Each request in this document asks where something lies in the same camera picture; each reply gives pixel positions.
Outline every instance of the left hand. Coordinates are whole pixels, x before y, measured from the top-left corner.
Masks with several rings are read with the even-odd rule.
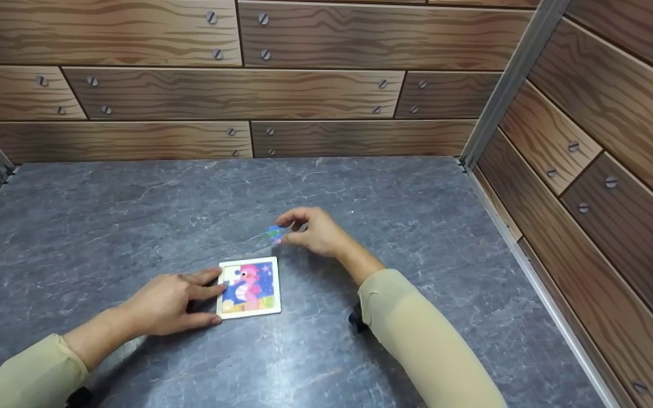
[[[195,274],[166,274],[152,281],[117,307],[127,316],[134,337],[169,335],[184,330],[219,325],[215,313],[188,313],[190,300],[205,300],[223,293],[226,285],[207,287],[221,274],[220,268],[203,269]]]

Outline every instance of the wooden wall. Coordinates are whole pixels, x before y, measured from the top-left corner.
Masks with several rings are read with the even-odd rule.
[[[396,3],[0,0],[0,147],[459,155],[538,0]]]
[[[475,176],[617,400],[653,407],[653,0],[573,0]]]

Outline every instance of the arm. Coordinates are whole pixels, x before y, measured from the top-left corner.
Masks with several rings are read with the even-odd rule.
[[[305,232],[297,232],[308,223]],[[339,260],[360,285],[363,320],[405,369],[427,405],[503,408],[502,395],[445,317],[394,269],[386,269],[320,209],[295,209],[277,224],[295,232],[283,243]]]
[[[60,336],[50,335],[0,367],[0,408],[60,408],[112,351],[141,335],[166,335],[217,325],[212,313],[186,313],[190,300],[225,287],[204,287],[220,269],[156,277],[133,297]]]

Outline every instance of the seahorse picture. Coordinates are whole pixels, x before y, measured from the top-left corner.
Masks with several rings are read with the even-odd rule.
[[[221,318],[270,315],[281,312],[277,258],[244,259],[220,263],[218,283],[228,287],[218,297]]]

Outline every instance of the beige sleeve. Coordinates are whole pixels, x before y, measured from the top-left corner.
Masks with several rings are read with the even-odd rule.
[[[0,367],[0,408],[62,408],[87,375],[62,336],[47,336]]]
[[[458,331],[399,271],[359,289],[362,318],[409,375],[430,408],[501,408],[506,403]]]

